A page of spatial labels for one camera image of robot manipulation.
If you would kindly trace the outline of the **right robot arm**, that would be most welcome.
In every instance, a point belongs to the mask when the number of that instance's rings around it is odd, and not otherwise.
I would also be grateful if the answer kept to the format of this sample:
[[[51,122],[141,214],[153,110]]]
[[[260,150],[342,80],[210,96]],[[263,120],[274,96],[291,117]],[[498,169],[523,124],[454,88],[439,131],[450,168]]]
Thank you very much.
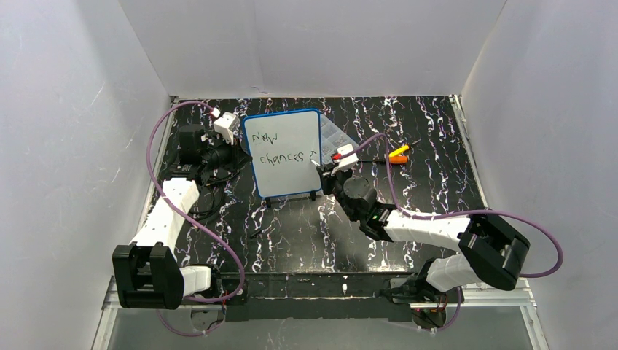
[[[439,219],[427,213],[400,211],[381,203],[368,179],[317,166],[322,190],[333,195],[360,231],[375,241],[411,241],[452,250],[448,258],[428,260],[421,271],[399,286],[415,297],[448,292],[467,284],[485,283],[513,290],[520,277],[530,242],[497,214],[465,214]]]

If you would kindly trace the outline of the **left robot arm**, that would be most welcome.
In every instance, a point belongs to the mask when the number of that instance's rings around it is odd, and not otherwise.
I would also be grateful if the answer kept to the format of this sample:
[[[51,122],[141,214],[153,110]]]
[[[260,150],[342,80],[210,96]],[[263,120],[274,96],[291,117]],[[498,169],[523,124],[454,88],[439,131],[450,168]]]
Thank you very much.
[[[160,197],[129,244],[112,254],[117,294],[123,308],[176,309],[193,295],[212,298],[216,278],[205,263],[179,267],[176,240],[200,189],[211,173],[239,169],[251,158],[239,145],[234,126],[186,125],[179,131],[179,159],[163,176]]]

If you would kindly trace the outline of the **blue framed whiteboard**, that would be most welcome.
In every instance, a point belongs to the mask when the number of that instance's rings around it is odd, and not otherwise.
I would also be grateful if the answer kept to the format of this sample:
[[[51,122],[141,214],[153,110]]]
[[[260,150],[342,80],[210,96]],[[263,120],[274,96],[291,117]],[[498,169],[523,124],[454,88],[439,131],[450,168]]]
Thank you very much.
[[[242,128],[260,198],[320,191],[320,111],[301,109],[244,118]]]

